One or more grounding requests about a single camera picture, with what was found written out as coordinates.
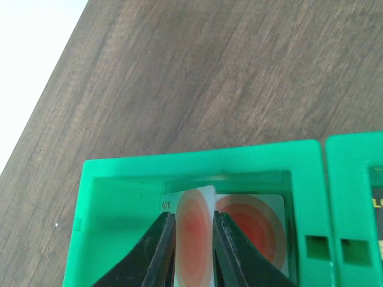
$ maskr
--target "white surface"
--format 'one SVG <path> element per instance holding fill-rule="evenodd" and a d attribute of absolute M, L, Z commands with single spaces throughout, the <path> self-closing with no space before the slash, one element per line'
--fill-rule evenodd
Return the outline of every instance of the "white surface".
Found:
<path fill-rule="evenodd" d="M 0 1 L 0 174 L 86 3 Z"/>

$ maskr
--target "brown wooden surface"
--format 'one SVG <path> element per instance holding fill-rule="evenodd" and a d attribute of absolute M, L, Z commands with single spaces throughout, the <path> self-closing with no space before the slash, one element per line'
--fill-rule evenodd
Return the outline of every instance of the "brown wooden surface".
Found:
<path fill-rule="evenodd" d="M 373 0 L 90 0 L 0 177 L 0 286 L 62 284 L 84 160 L 382 129 L 382 28 Z"/>

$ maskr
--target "card with red circle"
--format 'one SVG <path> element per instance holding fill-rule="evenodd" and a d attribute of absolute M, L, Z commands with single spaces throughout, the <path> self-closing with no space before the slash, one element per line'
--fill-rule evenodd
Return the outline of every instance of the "card with red circle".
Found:
<path fill-rule="evenodd" d="M 261 254 L 288 277 L 282 195 L 219 194 L 216 208 L 220 212 L 227 212 Z"/>
<path fill-rule="evenodd" d="M 176 248 L 174 286 L 214 287 L 212 221 L 215 188 L 195 188 L 165 194 L 161 211 L 175 213 Z"/>

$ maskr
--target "green plastic container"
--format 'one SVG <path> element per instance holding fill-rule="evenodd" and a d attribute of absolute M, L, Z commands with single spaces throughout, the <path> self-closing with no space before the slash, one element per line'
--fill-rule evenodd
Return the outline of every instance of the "green plastic container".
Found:
<path fill-rule="evenodd" d="M 301 287 L 335 286 L 329 199 L 314 140 L 85 162 L 64 286 L 90 286 L 118 263 L 159 215 L 164 193 L 204 185 L 221 194 L 282 194 L 290 278 Z"/>
<path fill-rule="evenodd" d="M 340 286 L 383 286 L 372 188 L 383 187 L 383 133 L 326 142 Z"/>

